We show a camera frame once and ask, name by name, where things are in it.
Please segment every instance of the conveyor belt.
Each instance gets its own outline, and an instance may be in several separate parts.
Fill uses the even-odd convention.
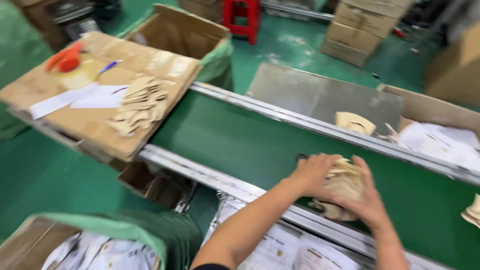
[[[293,171],[298,153],[356,154],[370,165],[406,249],[458,269],[480,267],[480,231],[460,217],[478,187],[192,91],[150,143],[264,190]]]

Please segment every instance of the factory floor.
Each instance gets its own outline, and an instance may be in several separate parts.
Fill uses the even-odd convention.
[[[162,1],[176,5],[172,0]],[[108,28],[112,35],[142,17],[152,2],[123,0],[124,14]],[[389,36],[363,68],[319,53],[328,22],[298,21],[262,14],[256,45],[235,38],[232,55],[234,91],[245,93],[262,62],[377,87],[390,84],[422,91],[421,75],[429,56],[413,55],[411,45]],[[0,241],[36,212],[161,211],[134,195],[108,166],[81,156],[35,130],[0,141]],[[218,206],[216,192],[198,188],[188,213],[205,233]]]

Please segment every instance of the stacked cardboard box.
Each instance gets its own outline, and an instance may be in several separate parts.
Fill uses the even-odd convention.
[[[320,52],[363,66],[411,3],[412,0],[342,0]]]

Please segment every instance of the worker's hand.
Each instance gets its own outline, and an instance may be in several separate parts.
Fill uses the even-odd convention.
[[[298,161],[295,171],[286,179],[303,197],[327,197],[324,180],[335,160],[340,155],[311,155]]]
[[[375,188],[372,172],[368,168],[367,163],[357,156],[353,156],[352,159],[354,164],[359,166],[363,172],[365,189],[361,200],[356,202],[343,196],[332,196],[329,200],[355,213],[369,226],[372,233],[392,228],[390,218],[385,210],[380,194]]]

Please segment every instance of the red plastic stool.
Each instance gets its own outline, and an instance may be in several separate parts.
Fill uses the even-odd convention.
[[[238,6],[237,2],[244,2],[248,7]],[[248,43],[255,44],[260,12],[260,0],[224,0],[223,25],[230,29],[232,34],[248,36]],[[235,16],[248,18],[248,26],[235,25]]]

